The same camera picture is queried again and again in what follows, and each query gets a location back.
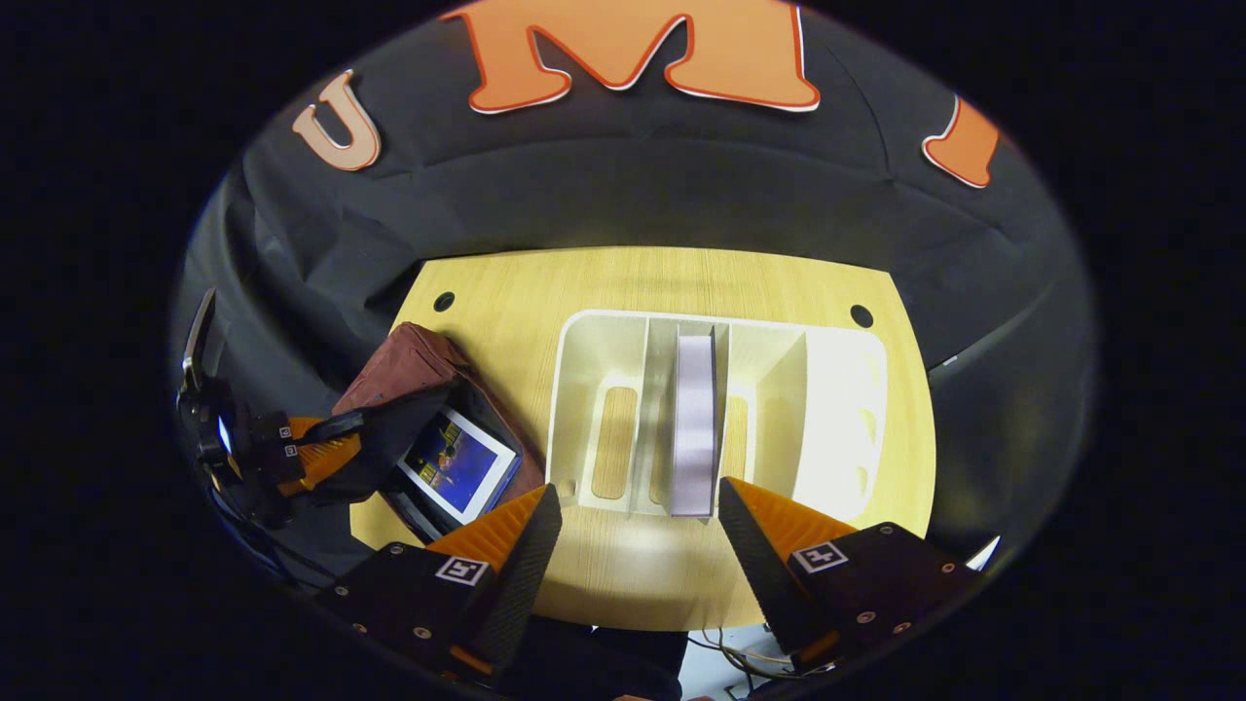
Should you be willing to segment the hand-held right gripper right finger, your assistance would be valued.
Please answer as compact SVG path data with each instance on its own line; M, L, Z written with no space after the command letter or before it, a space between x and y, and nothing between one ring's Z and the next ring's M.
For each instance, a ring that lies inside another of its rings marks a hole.
M796 674L898 646L979 590L979 573L895 522L858 529L725 476L719 522Z

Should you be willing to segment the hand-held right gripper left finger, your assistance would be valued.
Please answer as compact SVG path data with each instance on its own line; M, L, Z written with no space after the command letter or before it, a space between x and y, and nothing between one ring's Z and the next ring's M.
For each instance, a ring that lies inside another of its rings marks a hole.
M525 637L564 523L545 484L425 547L394 540L316 606L427 674L493 684Z

